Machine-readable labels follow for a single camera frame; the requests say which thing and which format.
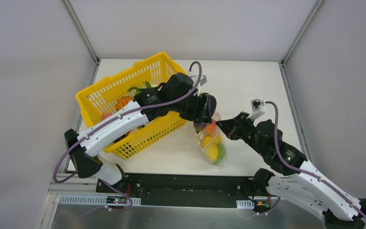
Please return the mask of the orange toy peach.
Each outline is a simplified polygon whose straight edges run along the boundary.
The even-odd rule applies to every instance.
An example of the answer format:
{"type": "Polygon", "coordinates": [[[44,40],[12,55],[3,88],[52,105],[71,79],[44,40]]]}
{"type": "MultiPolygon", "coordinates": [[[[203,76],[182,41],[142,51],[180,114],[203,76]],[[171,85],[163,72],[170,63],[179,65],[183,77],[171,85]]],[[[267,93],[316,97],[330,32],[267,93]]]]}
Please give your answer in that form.
{"type": "Polygon", "coordinates": [[[213,136],[216,132],[217,129],[217,125],[216,125],[216,121],[214,119],[212,119],[212,122],[210,124],[207,124],[204,128],[204,132],[208,135],[208,136],[213,136]]]}

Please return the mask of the clear zip top bag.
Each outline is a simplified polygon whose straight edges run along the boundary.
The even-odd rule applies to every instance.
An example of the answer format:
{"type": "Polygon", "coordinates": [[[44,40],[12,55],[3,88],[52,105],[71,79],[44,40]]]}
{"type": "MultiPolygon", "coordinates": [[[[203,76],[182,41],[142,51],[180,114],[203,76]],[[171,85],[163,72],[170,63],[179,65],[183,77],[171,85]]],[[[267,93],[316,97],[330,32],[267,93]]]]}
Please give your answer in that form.
{"type": "Polygon", "coordinates": [[[222,131],[216,125],[220,119],[220,114],[215,112],[210,124],[201,125],[189,122],[185,125],[185,131],[188,139],[201,151],[211,165],[224,167],[228,157],[222,131]]]}

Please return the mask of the green toy pepper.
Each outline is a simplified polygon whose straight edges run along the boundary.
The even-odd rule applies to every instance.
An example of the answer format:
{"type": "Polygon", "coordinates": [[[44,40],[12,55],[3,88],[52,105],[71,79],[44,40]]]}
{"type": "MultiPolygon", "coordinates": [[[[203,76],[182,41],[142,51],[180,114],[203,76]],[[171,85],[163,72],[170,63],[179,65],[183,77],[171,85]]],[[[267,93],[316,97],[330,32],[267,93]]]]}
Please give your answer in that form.
{"type": "Polygon", "coordinates": [[[218,143],[218,144],[216,144],[216,146],[218,149],[218,155],[217,155],[217,158],[213,162],[213,164],[215,164],[215,165],[221,163],[226,156],[226,149],[225,149],[224,144],[218,143]]]}

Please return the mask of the yellow toy lemon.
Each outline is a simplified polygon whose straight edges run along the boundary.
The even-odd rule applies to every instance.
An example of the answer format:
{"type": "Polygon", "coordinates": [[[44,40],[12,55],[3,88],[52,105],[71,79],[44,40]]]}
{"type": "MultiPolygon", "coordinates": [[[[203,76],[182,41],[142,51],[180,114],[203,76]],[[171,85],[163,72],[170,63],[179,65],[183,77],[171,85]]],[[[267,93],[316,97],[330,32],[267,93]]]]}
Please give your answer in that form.
{"type": "Polygon", "coordinates": [[[202,142],[202,148],[206,148],[212,142],[213,142],[213,137],[212,136],[204,137],[203,142],[202,142]]]}

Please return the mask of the yellow plastic shopping basket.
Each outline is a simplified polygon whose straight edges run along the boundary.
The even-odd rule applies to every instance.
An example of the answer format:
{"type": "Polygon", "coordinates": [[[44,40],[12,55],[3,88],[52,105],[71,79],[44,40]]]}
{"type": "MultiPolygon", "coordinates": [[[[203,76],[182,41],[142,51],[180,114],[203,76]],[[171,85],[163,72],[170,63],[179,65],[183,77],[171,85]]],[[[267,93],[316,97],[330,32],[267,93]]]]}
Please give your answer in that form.
{"type": "MultiPolygon", "coordinates": [[[[134,98],[141,89],[157,87],[177,73],[187,75],[166,53],[160,52],[135,63],[133,67],[115,76],[105,77],[79,91],[76,94],[76,99],[87,129],[101,122],[103,113],[116,113],[115,106],[120,97],[134,98]]],[[[186,121],[180,118],[177,112],[169,112],[165,116],[158,117],[127,132],[105,146],[102,151],[114,153],[122,159],[128,159],[176,130],[186,121]]]]}

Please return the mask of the purple toy eggplant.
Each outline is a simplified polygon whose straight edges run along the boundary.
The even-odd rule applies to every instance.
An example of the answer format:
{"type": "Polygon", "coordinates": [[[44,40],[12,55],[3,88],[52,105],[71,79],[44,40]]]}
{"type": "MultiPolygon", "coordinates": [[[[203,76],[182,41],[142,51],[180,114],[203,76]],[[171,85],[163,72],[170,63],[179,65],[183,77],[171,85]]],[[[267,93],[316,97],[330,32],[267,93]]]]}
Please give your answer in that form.
{"type": "Polygon", "coordinates": [[[205,129],[207,124],[212,122],[212,116],[214,115],[217,107],[217,100],[209,93],[201,93],[197,102],[198,106],[193,126],[198,134],[205,129]]]}

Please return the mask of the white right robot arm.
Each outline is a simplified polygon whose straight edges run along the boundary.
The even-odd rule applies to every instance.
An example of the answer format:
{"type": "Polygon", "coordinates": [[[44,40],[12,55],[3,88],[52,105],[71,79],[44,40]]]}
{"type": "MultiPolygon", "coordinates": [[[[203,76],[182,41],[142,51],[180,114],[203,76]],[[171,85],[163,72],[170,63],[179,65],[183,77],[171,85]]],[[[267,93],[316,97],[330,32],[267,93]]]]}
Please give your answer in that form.
{"type": "Polygon", "coordinates": [[[241,112],[232,119],[217,121],[230,140],[242,140],[257,152],[273,170],[259,169],[252,181],[252,191],[266,192],[306,210],[327,229],[363,229],[366,225],[366,198],[355,198],[323,175],[306,156],[282,140],[277,121],[254,124],[241,112]],[[281,174],[285,181],[274,175],[281,174]]]}

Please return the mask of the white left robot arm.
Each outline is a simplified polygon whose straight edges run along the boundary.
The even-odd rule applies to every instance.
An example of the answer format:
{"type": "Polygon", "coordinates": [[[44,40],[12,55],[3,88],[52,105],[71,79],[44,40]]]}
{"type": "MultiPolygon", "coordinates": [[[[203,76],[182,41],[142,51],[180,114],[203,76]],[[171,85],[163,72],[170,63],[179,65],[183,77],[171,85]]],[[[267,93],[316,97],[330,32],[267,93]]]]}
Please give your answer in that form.
{"type": "Polygon", "coordinates": [[[67,154],[78,177],[95,176],[108,183],[113,192],[123,192],[126,180],[122,170],[99,159],[99,152],[127,132],[169,112],[177,112],[180,118],[201,125],[212,123],[216,98],[208,93],[199,93],[198,84],[184,73],[174,74],[157,87],[141,89],[120,111],[90,129],[66,131],[67,154]]]}

